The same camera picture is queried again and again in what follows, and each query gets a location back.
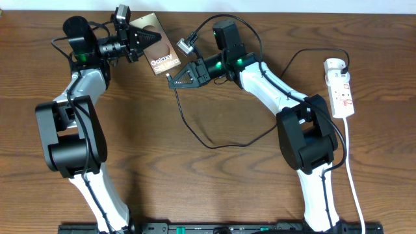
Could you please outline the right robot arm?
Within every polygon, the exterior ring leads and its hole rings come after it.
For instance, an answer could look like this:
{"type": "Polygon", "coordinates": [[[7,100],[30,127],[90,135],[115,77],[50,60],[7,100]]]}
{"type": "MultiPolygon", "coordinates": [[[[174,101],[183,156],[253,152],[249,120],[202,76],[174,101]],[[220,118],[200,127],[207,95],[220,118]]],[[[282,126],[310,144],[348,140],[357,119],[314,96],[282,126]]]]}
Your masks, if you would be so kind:
{"type": "Polygon", "coordinates": [[[331,120],[323,97],[309,97],[274,75],[262,55],[247,52],[236,26],[238,19],[227,15],[216,22],[213,35],[219,54],[205,58],[195,46],[196,31],[177,46],[196,60],[175,76],[169,75],[172,90],[199,88],[225,77],[252,94],[276,117],[279,148],[286,163],[299,176],[305,203],[304,220],[312,231],[333,232],[339,216],[333,204],[330,176],[334,152],[344,139],[331,120]]]}

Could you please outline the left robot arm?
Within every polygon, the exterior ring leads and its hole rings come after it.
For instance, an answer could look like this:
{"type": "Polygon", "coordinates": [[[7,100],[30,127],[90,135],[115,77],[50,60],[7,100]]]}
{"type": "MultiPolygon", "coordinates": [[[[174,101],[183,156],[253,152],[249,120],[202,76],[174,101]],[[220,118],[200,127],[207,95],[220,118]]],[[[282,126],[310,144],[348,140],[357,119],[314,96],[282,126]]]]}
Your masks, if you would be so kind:
{"type": "Polygon", "coordinates": [[[53,101],[37,105],[35,115],[45,163],[83,195],[97,220],[92,232],[135,233],[131,212],[109,176],[107,143],[95,104],[110,85],[110,67],[121,57],[138,61],[161,35],[130,25],[127,16],[112,16],[110,22],[116,33],[102,38],[94,31],[106,30],[105,23],[82,16],[63,23],[64,39],[72,48],[65,54],[71,81],[53,101]]]}

